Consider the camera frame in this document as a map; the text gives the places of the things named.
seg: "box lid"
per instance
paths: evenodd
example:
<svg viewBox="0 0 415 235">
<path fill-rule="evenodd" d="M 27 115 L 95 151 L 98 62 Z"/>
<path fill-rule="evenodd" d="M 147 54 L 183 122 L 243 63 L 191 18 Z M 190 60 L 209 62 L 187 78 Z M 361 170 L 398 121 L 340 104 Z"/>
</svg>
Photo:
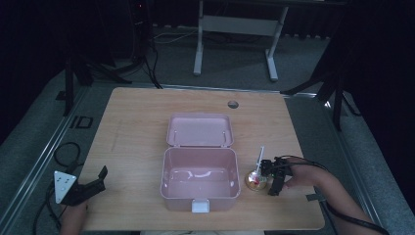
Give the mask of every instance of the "box lid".
<svg viewBox="0 0 415 235">
<path fill-rule="evenodd" d="M 168 124 L 167 143 L 174 147 L 229 147 L 230 118 L 223 114 L 175 113 Z"/>
</svg>

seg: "tabletop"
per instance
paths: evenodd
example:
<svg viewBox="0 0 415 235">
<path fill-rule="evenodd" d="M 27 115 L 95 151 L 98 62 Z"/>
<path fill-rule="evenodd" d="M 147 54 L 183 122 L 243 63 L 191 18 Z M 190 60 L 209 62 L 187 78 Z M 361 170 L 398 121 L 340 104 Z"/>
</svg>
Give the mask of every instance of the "tabletop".
<svg viewBox="0 0 415 235">
<path fill-rule="evenodd" d="M 237 109 L 228 103 L 237 103 Z M 168 122 L 174 113 L 230 117 L 241 194 L 229 211 L 169 211 L 161 196 Z M 280 196 L 255 192 L 244 182 L 263 158 L 302 156 L 282 95 L 187 89 L 116 88 L 102 117 L 79 182 L 97 178 L 106 165 L 107 190 L 90 199 L 86 230 L 286 230 L 320 229 L 324 218 L 312 187 L 284 189 Z"/>
</svg>

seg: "white metal frame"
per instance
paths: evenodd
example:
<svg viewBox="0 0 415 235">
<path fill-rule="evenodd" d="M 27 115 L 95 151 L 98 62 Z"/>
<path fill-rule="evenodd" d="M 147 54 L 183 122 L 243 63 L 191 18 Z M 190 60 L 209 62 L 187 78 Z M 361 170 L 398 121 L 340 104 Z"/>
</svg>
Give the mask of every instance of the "white metal frame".
<svg viewBox="0 0 415 235">
<path fill-rule="evenodd" d="M 279 21 L 257 20 L 244 18 L 229 18 L 204 15 L 204 1 L 199 1 L 199 27 L 198 27 L 198 47 L 196 49 L 194 75 L 202 73 L 202 58 L 204 54 L 203 33 L 204 31 L 244 33 L 261 36 L 272 36 L 274 38 L 269 49 L 265 50 L 265 59 L 268 64 L 269 78 L 273 81 L 278 80 L 275 68 L 274 53 L 278 39 L 283 29 L 284 20 L 287 16 L 288 7 L 283 8 Z"/>
</svg>

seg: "white stick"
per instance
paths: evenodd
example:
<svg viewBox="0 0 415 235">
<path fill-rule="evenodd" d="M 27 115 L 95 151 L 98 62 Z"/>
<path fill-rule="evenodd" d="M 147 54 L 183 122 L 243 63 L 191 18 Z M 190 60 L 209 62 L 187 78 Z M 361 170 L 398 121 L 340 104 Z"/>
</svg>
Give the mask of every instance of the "white stick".
<svg viewBox="0 0 415 235">
<path fill-rule="evenodd" d="M 258 160 L 256 161 L 256 170 L 255 170 L 256 174 L 258 174 L 260 162 L 262 161 L 263 148 L 265 148 L 265 147 L 264 146 L 260 147 L 259 157 L 258 157 Z"/>
</svg>

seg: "pink plastic box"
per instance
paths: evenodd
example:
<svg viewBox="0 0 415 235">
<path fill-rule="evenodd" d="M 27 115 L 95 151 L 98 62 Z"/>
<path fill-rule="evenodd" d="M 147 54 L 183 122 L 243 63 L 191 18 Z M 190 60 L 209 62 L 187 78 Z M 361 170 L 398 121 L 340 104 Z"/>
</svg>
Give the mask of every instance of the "pink plastic box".
<svg viewBox="0 0 415 235">
<path fill-rule="evenodd" d="M 230 119 L 222 114 L 177 113 L 167 131 L 161 195 L 169 210 L 232 208 L 241 192 Z"/>
</svg>

